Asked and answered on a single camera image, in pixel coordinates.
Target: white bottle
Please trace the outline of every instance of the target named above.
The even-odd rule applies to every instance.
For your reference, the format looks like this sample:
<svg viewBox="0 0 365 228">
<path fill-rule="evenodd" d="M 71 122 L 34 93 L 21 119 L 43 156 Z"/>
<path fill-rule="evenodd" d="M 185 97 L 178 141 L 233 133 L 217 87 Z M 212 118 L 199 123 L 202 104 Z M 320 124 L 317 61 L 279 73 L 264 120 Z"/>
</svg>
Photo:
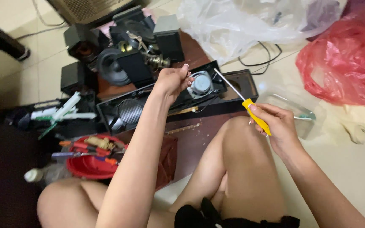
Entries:
<svg viewBox="0 0 365 228">
<path fill-rule="evenodd" d="M 45 166 L 43 169 L 31 169 L 23 177 L 29 183 L 41 182 L 45 187 L 54 181 L 72 176 L 73 174 L 67 170 L 65 164 L 53 163 Z"/>
</svg>

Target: red plastic bag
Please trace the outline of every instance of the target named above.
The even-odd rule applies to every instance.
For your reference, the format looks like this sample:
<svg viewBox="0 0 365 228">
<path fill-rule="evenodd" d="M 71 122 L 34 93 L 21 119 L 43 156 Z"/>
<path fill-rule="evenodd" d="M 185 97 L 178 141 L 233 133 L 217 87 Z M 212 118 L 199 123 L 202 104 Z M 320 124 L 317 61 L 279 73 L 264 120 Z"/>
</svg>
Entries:
<svg viewBox="0 0 365 228">
<path fill-rule="evenodd" d="M 306 45 L 296 65 L 312 95 L 336 105 L 365 105 L 365 9 L 343 17 Z"/>
</svg>

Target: hand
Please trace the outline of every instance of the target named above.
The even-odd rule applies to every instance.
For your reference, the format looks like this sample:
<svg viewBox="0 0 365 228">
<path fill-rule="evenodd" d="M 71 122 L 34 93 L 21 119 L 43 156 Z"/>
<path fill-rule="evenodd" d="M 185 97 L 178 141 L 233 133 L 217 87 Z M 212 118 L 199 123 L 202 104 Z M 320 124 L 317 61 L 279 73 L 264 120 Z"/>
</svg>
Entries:
<svg viewBox="0 0 365 228">
<path fill-rule="evenodd" d="M 167 105 L 171 106 L 180 95 L 180 92 L 190 87 L 194 82 L 195 79 L 189 77 L 190 75 L 188 64 L 184 64 L 181 69 L 165 68 L 160 71 L 152 93 L 165 96 Z"/>
<path fill-rule="evenodd" d="M 295 130 L 294 113 L 270 104 L 249 105 L 250 111 L 260 119 L 264 120 L 271 132 L 270 143 L 272 149 L 280 157 L 286 153 L 303 149 Z M 262 135 L 267 135 L 264 130 L 256 124 L 256 130 Z"/>
</svg>

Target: yellow screwdriver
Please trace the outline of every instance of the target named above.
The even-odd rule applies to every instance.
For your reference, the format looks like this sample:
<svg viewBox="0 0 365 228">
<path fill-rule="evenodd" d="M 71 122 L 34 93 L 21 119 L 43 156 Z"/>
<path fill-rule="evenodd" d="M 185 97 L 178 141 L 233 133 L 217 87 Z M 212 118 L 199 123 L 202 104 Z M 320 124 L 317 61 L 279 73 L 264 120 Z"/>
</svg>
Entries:
<svg viewBox="0 0 365 228">
<path fill-rule="evenodd" d="M 270 129 L 268 128 L 268 125 L 264 120 L 256 117 L 253 113 L 251 113 L 249 105 L 254 105 L 254 102 L 251 101 L 251 99 L 245 99 L 239 91 L 236 90 L 236 88 L 217 70 L 214 68 L 215 72 L 237 93 L 237 95 L 243 100 L 242 106 L 246 108 L 246 110 L 249 112 L 250 116 L 254 119 L 254 121 L 267 133 L 267 135 L 271 136 Z"/>
</svg>

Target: white plastic bag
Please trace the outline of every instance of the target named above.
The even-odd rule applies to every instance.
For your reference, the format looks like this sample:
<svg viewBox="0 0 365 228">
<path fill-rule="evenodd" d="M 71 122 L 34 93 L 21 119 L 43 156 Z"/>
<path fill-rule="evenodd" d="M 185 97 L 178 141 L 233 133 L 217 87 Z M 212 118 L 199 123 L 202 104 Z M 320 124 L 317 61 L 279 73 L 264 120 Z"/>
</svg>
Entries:
<svg viewBox="0 0 365 228">
<path fill-rule="evenodd" d="M 340 13 L 335 0 L 182 0 L 177 18 L 223 65 L 257 41 L 286 44 L 320 34 Z"/>
</svg>

